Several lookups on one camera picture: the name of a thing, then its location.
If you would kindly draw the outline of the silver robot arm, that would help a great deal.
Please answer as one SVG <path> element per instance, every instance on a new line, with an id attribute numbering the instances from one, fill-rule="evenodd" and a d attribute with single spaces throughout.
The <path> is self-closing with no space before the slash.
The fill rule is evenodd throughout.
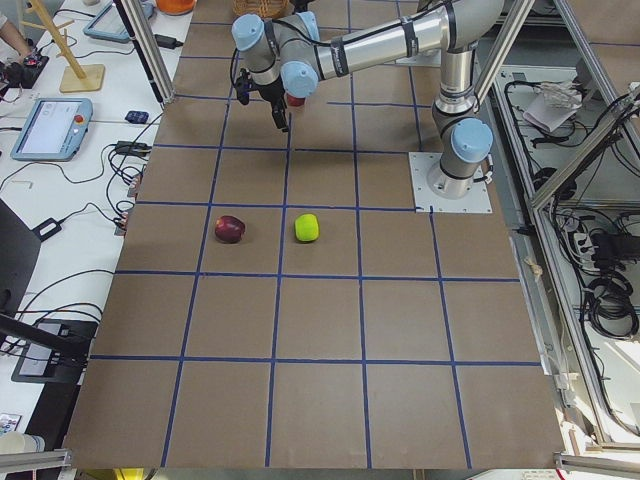
<path id="1" fill-rule="evenodd" d="M 311 11 L 282 19 L 244 14 L 231 32 L 245 66 L 231 83 L 241 104 L 258 92 L 270 103 L 276 127 L 286 132 L 286 96 L 305 99 L 324 80 L 440 51 L 440 89 L 432 116 L 443 152 L 429 170 L 427 183 L 439 197 L 458 200 L 471 190 L 493 144 L 491 130 L 476 114 L 481 99 L 473 68 L 478 40 L 502 8 L 500 1 L 439 1 L 419 7 L 413 15 L 329 41 L 321 40 Z"/>

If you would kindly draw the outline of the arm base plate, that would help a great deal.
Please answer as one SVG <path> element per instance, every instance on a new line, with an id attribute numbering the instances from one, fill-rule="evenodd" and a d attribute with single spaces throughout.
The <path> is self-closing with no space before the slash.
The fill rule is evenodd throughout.
<path id="1" fill-rule="evenodd" d="M 491 177 L 480 165 L 471 178 L 448 177 L 441 169 L 441 153 L 409 152 L 414 209 L 419 213 L 491 214 L 488 193 Z"/>

